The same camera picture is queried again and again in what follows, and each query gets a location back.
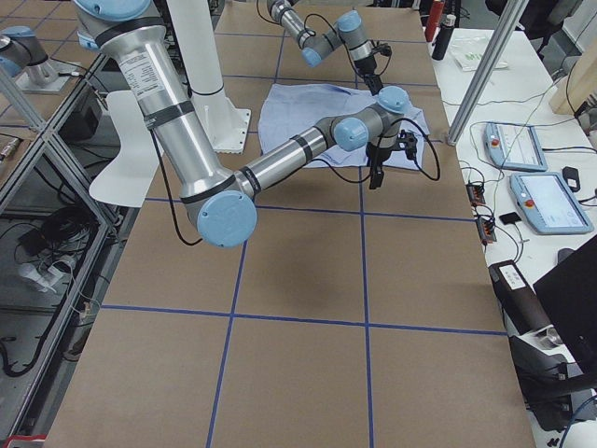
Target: warning label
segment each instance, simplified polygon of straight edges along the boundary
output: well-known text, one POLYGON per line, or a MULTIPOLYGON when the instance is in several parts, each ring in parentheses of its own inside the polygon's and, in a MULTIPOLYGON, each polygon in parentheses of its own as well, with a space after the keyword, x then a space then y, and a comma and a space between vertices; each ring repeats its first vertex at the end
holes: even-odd
POLYGON ((164 85, 158 77, 157 70, 146 52, 139 53, 120 64, 122 75, 131 86, 131 90, 142 100, 157 91, 163 91, 164 85))

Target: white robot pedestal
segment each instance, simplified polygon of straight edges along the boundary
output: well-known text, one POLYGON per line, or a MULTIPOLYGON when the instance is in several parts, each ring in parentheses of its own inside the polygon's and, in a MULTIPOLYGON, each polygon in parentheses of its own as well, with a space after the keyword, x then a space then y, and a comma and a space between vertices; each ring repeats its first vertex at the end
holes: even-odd
POLYGON ((216 152, 243 152, 251 111, 237 109, 226 96, 214 31, 205 0, 168 0, 185 60, 191 98, 216 152))

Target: black device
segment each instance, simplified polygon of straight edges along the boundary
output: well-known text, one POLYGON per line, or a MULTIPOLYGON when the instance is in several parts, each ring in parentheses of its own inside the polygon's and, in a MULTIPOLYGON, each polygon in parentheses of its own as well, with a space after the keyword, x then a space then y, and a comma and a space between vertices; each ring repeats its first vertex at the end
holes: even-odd
POLYGON ((512 260, 489 267, 493 291, 519 334, 551 324, 541 303, 512 260))
POLYGON ((540 278, 535 292, 581 370, 597 374, 597 236, 540 278))
POLYGON ((562 177, 566 181, 566 185, 573 192, 580 191, 580 177, 578 176, 577 168, 572 166, 564 166, 562 168, 562 177))
POLYGON ((503 215, 500 215, 499 218, 504 225, 516 224, 517 222, 522 221, 521 216, 516 212, 504 213, 503 215))
POLYGON ((446 19, 439 26, 439 33, 436 37, 435 47, 431 55, 432 59, 441 61, 446 55, 448 46, 450 44, 451 35, 454 32, 454 26, 456 24, 456 16, 448 14, 446 19))

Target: metal frame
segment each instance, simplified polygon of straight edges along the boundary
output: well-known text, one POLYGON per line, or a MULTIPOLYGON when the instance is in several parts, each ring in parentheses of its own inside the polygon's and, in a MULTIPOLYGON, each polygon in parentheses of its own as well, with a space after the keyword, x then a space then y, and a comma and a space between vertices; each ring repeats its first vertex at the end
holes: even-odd
MULTIPOLYGON (((91 68, 85 76, 87 80, 80 81, 75 85, 74 89, 67 95, 57 111, 48 121, 45 121, 41 117, 35 107, 22 94, 7 73, 0 69, 0 91, 6 96, 15 109, 18 110, 30 128, 38 132, 37 138, 27 149, 27 153, 23 156, 21 162, 10 174, 5 184, 0 186, 0 213, 7 208, 8 203, 14 198, 19 187, 25 181, 26 176, 31 173, 40 157, 43 154, 47 154, 60 171, 65 181, 69 184, 69 187, 71 187, 82 199, 84 204, 95 215, 98 221, 97 233, 94 235, 93 239, 88 242, 88 244, 90 244, 89 250, 85 253, 85 258, 82 260, 76 278, 73 280, 73 287, 68 293, 64 306, 56 319, 56 323, 49 333, 42 354, 37 360, 35 368, 23 377, 26 378, 26 385, 22 385, 22 387, 25 387, 26 392, 21 396, 19 405, 20 410, 17 415, 14 416, 10 432, 9 434, 6 434, 7 437, 18 431, 23 418, 27 414, 37 388, 39 387, 49 362, 54 355, 55 348, 67 327, 71 314, 73 313, 71 307, 75 305, 79 299, 78 291, 87 282, 91 269, 104 247, 105 237, 110 233, 114 233, 115 225, 119 221, 116 209, 112 209, 103 203, 97 203, 91 198, 89 195, 89 175, 57 133, 57 130, 60 129, 66 121, 68 114, 75 107, 80 94, 89 87, 87 86, 87 82, 90 80, 92 73, 101 68, 106 61, 107 58, 101 56, 91 65, 91 68)), ((3 439, 4 436, 4 434, 0 435, 0 439, 3 439)))

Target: black chair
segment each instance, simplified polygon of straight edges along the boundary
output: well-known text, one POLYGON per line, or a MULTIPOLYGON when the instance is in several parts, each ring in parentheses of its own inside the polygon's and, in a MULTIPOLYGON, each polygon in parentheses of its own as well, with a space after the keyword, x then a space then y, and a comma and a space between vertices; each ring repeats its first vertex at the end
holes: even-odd
MULTIPOLYGON (((506 7, 507 0, 485 0, 485 5, 500 16, 506 7)), ((562 29, 563 20, 572 16, 582 0, 530 0, 522 13, 520 24, 530 40, 543 39, 541 50, 549 39, 562 29)))

